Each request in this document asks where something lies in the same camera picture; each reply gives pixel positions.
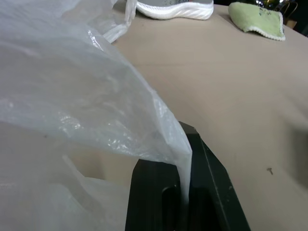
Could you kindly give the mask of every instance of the white plastic bag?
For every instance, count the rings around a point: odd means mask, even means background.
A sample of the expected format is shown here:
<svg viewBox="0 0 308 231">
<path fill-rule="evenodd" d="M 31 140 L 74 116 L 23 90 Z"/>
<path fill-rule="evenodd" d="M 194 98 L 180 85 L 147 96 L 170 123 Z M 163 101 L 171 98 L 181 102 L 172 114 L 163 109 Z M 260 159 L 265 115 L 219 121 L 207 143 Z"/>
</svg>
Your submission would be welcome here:
<svg viewBox="0 0 308 231">
<path fill-rule="evenodd" d="M 175 164 L 188 198 L 191 148 L 167 106 L 91 23 L 65 18 L 81 1 L 40 2 L 0 1 L 0 230 L 124 230 L 128 189 L 78 172 L 82 145 Z"/>
</svg>

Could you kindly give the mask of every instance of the sneaker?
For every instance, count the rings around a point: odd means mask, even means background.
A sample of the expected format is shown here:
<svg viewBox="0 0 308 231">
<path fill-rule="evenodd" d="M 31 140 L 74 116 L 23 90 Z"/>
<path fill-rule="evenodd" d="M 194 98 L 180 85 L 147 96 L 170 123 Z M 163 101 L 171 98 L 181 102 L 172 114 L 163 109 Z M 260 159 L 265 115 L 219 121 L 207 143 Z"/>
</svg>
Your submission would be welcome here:
<svg viewBox="0 0 308 231">
<path fill-rule="evenodd" d="M 208 19 L 214 10 L 213 0 L 138 0 L 137 10 L 154 19 Z"/>
</svg>

